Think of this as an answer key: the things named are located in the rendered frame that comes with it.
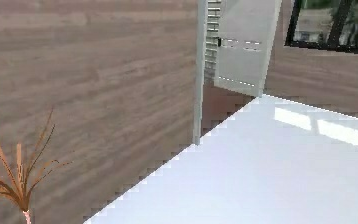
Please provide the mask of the pale grey room door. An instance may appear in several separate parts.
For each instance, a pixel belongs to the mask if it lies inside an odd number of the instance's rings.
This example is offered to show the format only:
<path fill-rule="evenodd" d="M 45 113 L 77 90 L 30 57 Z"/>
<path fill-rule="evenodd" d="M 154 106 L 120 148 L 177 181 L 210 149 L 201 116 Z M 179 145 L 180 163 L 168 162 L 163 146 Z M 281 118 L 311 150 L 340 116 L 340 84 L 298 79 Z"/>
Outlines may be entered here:
<path fill-rule="evenodd" d="M 214 84 L 263 94 L 282 0 L 222 0 Z"/>

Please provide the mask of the brown dry house plant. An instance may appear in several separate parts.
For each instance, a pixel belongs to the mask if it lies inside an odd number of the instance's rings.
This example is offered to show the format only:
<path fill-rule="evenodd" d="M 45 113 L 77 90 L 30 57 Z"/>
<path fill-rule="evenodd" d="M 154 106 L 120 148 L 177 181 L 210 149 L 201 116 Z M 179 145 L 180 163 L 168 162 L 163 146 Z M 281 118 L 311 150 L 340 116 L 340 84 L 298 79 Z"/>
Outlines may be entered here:
<path fill-rule="evenodd" d="M 4 167 L 10 182 L 7 183 L 0 176 L 0 197 L 11 201 L 23 213 L 26 224 L 32 224 L 31 220 L 31 196 L 39 183 L 56 169 L 68 165 L 71 162 L 61 163 L 58 159 L 45 162 L 38 170 L 35 179 L 31 181 L 31 174 L 35 170 L 40 157 L 43 155 L 51 140 L 56 125 L 50 125 L 54 109 L 51 109 L 46 123 L 35 143 L 32 153 L 28 158 L 23 154 L 22 143 L 15 147 L 15 168 L 12 169 L 7 156 L 0 144 L 0 161 Z"/>

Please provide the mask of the black framed window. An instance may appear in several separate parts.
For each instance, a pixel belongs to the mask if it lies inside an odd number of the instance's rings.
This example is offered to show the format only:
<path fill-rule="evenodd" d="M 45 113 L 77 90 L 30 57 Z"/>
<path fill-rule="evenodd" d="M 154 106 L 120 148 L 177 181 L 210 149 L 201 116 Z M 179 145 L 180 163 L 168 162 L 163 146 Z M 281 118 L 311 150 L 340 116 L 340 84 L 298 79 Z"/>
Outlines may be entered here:
<path fill-rule="evenodd" d="M 293 0 L 284 45 L 358 54 L 358 0 Z"/>

